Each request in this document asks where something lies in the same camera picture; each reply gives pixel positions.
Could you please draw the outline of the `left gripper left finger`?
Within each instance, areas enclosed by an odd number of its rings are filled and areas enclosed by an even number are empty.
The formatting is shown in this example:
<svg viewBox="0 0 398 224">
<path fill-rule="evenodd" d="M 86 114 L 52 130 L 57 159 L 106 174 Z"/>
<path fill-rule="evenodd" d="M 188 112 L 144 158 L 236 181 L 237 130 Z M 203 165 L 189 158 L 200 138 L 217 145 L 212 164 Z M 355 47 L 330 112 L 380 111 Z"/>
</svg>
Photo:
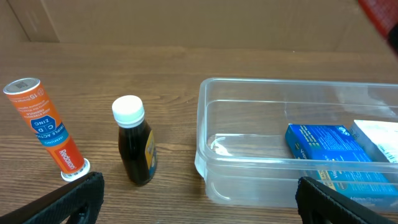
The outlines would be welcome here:
<svg viewBox="0 0 398 224">
<path fill-rule="evenodd" d="M 1 217 L 1 223 L 95 223 L 104 202 L 104 178 L 90 172 Z"/>
</svg>

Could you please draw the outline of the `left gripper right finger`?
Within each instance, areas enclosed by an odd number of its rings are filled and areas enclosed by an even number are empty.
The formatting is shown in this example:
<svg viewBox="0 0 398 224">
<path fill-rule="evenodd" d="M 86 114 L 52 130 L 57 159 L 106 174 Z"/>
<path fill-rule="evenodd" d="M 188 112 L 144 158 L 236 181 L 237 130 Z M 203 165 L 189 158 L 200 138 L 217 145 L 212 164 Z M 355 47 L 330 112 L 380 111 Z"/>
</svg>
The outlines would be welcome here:
<svg viewBox="0 0 398 224">
<path fill-rule="evenodd" d="M 311 177 L 301 177 L 295 194 L 303 224 L 394 224 Z"/>
</svg>

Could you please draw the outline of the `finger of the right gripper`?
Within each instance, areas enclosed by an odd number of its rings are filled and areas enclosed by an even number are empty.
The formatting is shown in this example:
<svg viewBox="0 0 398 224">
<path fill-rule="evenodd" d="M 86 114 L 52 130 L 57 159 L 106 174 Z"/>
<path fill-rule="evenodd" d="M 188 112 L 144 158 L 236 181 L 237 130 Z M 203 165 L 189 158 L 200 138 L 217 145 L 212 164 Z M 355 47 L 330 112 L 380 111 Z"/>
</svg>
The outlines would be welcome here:
<svg viewBox="0 0 398 224">
<path fill-rule="evenodd" d="M 387 35 L 387 42 L 394 53 L 398 54 L 398 28 L 393 27 Z"/>
</svg>

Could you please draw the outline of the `red medicine box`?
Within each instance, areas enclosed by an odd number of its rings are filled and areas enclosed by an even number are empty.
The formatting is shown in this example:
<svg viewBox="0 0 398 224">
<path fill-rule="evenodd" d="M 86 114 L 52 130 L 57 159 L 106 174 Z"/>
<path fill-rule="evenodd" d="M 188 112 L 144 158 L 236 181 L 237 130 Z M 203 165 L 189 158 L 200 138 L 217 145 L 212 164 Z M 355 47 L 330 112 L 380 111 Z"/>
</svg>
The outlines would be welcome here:
<svg viewBox="0 0 398 224">
<path fill-rule="evenodd" d="M 397 0 L 358 0 L 358 3 L 383 37 L 397 38 Z"/>
</svg>

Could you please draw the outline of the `blue medicine box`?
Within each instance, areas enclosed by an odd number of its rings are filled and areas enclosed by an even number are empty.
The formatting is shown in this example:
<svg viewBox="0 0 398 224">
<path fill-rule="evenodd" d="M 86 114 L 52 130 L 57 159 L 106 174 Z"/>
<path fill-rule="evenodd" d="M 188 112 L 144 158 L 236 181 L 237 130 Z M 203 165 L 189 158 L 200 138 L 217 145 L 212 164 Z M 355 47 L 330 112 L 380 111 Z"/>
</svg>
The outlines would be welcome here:
<svg viewBox="0 0 398 224">
<path fill-rule="evenodd" d="M 285 140 L 296 159 L 371 162 L 344 126 L 289 124 Z M 302 173 L 366 207 L 397 209 L 397 186 L 383 173 L 318 169 Z"/>
</svg>

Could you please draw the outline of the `white medicine box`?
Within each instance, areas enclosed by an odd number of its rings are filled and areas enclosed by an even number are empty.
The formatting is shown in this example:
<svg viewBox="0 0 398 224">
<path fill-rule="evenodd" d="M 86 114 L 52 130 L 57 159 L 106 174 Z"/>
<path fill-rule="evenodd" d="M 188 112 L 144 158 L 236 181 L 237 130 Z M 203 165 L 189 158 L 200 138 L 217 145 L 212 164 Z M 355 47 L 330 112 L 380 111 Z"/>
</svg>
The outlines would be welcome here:
<svg viewBox="0 0 398 224">
<path fill-rule="evenodd" d="M 372 161 L 397 163 L 397 123 L 356 119 L 349 130 Z"/>
</svg>

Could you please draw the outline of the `clear plastic container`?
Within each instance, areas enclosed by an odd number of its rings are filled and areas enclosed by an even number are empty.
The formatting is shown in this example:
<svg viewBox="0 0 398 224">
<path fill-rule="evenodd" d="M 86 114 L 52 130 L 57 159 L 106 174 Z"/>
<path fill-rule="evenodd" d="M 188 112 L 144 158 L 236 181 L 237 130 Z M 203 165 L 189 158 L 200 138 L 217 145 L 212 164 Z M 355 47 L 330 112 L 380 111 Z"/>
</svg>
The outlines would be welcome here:
<svg viewBox="0 0 398 224">
<path fill-rule="evenodd" d="M 395 84 L 209 78 L 200 85 L 195 167 L 215 203 L 296 207 L 310 176 L 378 212 L 397 211 L 397 165 L 296 158 L 291 124 L 397 121 Z"/>
</svg>

